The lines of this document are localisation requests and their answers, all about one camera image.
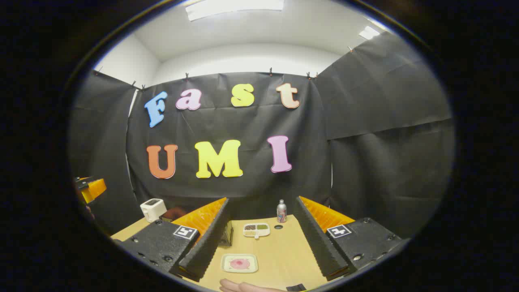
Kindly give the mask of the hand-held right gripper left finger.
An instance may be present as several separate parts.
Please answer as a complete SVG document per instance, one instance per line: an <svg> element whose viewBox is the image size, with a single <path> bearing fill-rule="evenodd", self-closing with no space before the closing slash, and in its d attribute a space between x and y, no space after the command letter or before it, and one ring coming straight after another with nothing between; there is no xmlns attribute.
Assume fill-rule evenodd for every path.
<svg viewBox="0 0 519 292"><path fill-rule="evenodd" d="M158 219L115 243L154 270L200 281L229 221L229 200L221 198L174 221Z"/></svg>

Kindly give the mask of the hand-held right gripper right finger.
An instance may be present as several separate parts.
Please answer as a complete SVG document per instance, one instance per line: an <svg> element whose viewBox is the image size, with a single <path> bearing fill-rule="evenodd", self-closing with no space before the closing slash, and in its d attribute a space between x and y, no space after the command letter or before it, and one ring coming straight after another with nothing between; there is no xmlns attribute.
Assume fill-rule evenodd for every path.
<svg viewBox="0 0 519 292"><path fill-rule="evenodd" d="M354 220L302 196L293 214L328 281L372 266L410 241L372 218Z"/></svg>

